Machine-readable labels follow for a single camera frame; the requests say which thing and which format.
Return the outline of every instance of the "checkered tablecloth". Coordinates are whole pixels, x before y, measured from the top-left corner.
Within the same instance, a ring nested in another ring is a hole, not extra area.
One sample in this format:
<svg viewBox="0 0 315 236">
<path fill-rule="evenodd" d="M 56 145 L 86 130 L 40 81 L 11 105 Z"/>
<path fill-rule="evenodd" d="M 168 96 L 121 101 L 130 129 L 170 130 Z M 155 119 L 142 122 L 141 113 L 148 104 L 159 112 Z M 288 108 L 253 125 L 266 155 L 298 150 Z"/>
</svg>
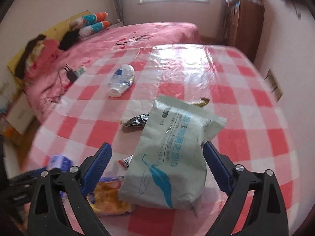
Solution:
<svg viewBox="0 0 315 236">
<path fill-rule="evenodd" d="M 134 84 L 120 98 L 110 98 L 108 81 L 122 64 L 134 67 Z M 125 133 L 119 122 L 149 112 L 158 94 L 185 101 L 210 98 L 204 109 L 227 118 L 226 127 L 212 143 L 221 154 L 250 171 L 275 172 L 292 224 L 300 187 L 288 124 L 251 62 L 231 47 L 162 45 L 104 52 L 39 129 L 25 169 L 43 167 L 55 154 L 64 154 L 80 165 L 107 142 L 112 145 L 113 155 L 104 176 L 124 175 L 126 171 L 117 161 L 133 154 L 142 131 Z M 250 197 L 234 231 L 245 221 Z M 187 210 L 137 206 L 131 215 L 100 220 L 113 236 L 204 236 L 226 199 L 208 171 L 198 218 Z"/>
</svg>

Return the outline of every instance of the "blue gripper pad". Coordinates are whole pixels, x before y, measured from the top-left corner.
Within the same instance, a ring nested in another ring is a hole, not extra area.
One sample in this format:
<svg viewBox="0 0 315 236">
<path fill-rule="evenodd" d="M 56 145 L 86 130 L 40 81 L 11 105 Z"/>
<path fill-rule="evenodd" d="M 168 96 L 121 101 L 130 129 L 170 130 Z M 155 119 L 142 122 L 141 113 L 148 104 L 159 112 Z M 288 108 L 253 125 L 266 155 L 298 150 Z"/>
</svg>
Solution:
<svg viewBox="0 0 315 236">
<path fill-rule="evenodd" d="M 233 191 L 233 178 L 221 161 L 218 151 L 215 150 L 215 147 L 209 142 L 204 144 L 203 151 L 204 159 L 206 160 L 213 177 L 218 184 L 218 187 L 221 191 L 225 192 L 227 195 L 230 195 Z"/>
<path fill-rule="evenodd" d="M 95 157 L 93 163 L 82 177 L 81 193 L 84 197 L 86 197 L 88 193 L 92 193 L 94 191 L 105 168 L 107 167 L 108 162 L 111 159 L 111 145 L 105 143 L 97 152 L 98 154 L 96 153 L 97 156 Z"/>
</svg>

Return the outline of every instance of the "silver bolt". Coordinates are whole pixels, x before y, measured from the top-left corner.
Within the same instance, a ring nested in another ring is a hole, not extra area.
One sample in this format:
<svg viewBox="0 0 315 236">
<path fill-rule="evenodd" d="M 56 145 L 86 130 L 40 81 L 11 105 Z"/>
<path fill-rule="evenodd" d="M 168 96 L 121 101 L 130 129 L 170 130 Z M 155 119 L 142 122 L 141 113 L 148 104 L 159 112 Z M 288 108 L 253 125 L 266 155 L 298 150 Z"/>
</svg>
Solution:
<svg viewBox="0 0 315 236">
<path fill-rule="evenodd" d="M 77 172 L 79 170 L 79 168 L 77 167 L 77 166 L 72 166 L 71 168 L 70 168 L 70 172 L 71 173 L 75 173 L 75 172 Z"/>
<path fill-rule="evenodd" d="M 242 165 L 236 165 L 235 168 L 237 171 L 243 171 L 244 170 L 244 167 Z"/>
<path fill-rule="evenodd" d="M 47 170 L 44 170 L 42 173 L 40 173 L 41 176 L 45 177 L 48 175 L 48 171 Z"/>
<path fill-rule="evenodd" d="M 272 170 L 267 170 L 266 173 L 267 173 L 268 176 L 273 176 L 273 171 Z"/>
</svg>

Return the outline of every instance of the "yellow board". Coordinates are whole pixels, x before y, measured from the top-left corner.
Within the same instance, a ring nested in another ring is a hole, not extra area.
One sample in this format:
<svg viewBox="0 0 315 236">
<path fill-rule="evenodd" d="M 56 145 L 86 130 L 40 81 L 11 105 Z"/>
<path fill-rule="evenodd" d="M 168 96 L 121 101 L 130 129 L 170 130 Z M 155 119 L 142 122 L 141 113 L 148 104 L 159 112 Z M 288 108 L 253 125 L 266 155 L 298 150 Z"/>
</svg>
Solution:
<svg viewBox="0 0 315 236">
<path fill-rule="evenodd" d="M 78 13 L 77 15 L 73 15 L 71 18 L 69 19 L 66 19 L 62 22 L 60 22 L 59 24 L 55 25 L 54 27 L 48 29 L 47 31 L 43 32 L 43 34 L 45 36 L 47 36 L 47 38 L 50 38 L 50 39 L 54 39 L 54 40 L 57 40 L 57 41 L 61 41 L 63 36 L 65 35 L 65 33 L 67 31 L 69 31 L 69 27 L 70 27 L 70 22 L 73 21 L 73 20 L 76 20 L 77 18 L 80 18 L 84 15 L 89 15 L 91 14 L 89 11 L 83 11 L 81 13 Z M 7 67 L 10 69 L 11 73 L 14 75 L 15 74 L 15 68 L 16 68 L 16 65 L 18 64 L 23 52 L 24 52 L 25 49 L 22 49 L 20 50 L 18 53 L 16 53 L 14 55 L 14 57 L 9 61 L 9 63 L 7 64 Z M 16 83 L 22 87 L 23 86 L 23 81 L 16 78 L 15 77 L 15 80 L 16 80 Z"/>
</svg>

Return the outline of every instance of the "pink pillow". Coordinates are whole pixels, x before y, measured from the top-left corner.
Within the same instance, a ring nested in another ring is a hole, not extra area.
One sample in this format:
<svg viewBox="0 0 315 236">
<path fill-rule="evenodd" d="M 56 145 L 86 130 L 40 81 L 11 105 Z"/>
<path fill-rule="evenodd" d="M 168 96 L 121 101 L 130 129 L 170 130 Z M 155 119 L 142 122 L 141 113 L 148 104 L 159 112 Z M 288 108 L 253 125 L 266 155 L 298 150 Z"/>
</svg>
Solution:
<svg viewBox="0 0 315 236">
<path fill-rule="evenodd" d="M 29 85 L 41 75 L 46 74 L 51 69 L 51 64 L 63 53 L 59 50 L 59 42 L 53 39 L 43 40 L 44 48 L 36 58 L 34 64 L 25 69 L 25 82 Z"/>
</svg>

